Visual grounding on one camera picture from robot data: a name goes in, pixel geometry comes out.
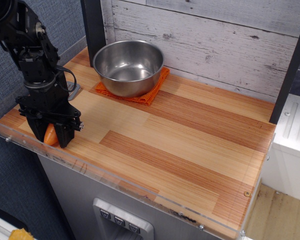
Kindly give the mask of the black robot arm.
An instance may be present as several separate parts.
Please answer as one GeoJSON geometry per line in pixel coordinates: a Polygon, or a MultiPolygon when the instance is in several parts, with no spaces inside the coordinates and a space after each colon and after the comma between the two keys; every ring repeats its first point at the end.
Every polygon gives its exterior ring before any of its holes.
{"type": "Polygon", "coordinates": [[[65,73],[71,71],[58,65],[58,49],[24,1],[0,0],[0,45],[22,72],[29,92],[15,99],[20,115],[39,141],[47,143],[54,130],[59,146],[65,148],[84,127],[81,112],[69,103],[78,92],[77,83],[68,85],[65,73]]]}

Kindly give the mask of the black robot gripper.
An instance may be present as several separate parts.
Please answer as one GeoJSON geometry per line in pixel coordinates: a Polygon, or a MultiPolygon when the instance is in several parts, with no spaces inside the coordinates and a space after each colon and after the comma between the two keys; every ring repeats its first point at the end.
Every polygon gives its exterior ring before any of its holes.
{"type": "Polygon", "coordinates": [[[62,149],[75,137],[75,130],[80,131],[84,126],[80,120],[81,112],[69,103],[65,73],[73,74],[70,70],[58,69],[47,81],[25,82],[28,95],[15,99],[35,137],[44,142],[48,124],[53,124],[62,149]]]}

